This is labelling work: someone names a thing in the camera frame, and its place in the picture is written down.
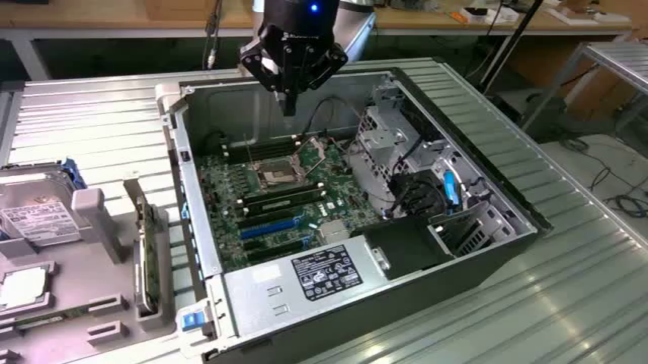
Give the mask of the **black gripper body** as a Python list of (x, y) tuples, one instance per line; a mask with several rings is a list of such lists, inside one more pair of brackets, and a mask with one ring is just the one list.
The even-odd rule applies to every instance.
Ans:
[(336, 42), (337, 1), (266, 1), (258, 31), (265, 56), (278, 65), (286, 89), (286, 54), (297, 44), (328, 48)]

